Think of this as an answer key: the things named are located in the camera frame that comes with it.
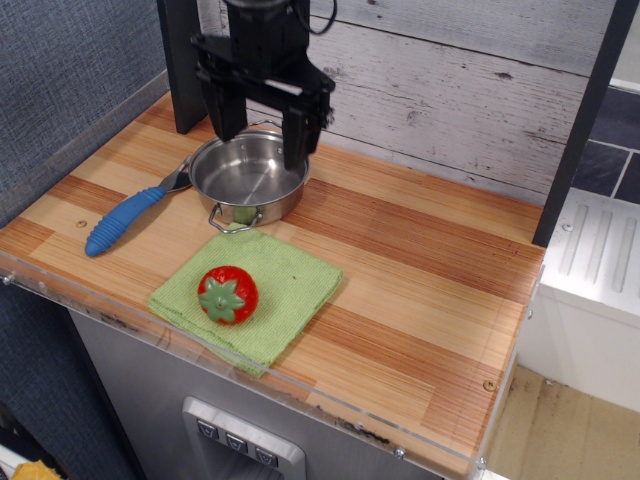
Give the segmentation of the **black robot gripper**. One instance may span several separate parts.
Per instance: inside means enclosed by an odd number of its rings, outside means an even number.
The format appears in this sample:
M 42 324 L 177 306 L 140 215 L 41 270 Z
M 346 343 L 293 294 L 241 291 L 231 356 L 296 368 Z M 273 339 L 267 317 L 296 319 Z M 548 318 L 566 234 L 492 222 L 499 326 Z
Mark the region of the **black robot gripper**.
M 307 49 L 314 30 L 308 4 L 229 4 L 229 35 L 195 34 L 196 76 L 213 129 L 221 141 L 246 128 L 246 100 L 282 112 L 283 159 L 295 169 L 314 153 L 333 120 L 335 83 L 314 66 Z

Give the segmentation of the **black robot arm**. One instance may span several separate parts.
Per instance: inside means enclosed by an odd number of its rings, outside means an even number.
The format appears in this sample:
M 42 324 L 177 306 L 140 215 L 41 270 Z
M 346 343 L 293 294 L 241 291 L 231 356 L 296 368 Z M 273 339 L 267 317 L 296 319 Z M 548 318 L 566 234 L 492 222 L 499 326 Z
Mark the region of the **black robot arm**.
M 308 1 L 228 1 L 227 37 L 197 34 L 196 77 L 215 133 L 224 142 L 248 126 L 252 100 L 282 114 L 283 159 L 292 170 L 316 150 L 332 121 L 335 82 L 308 58 Z

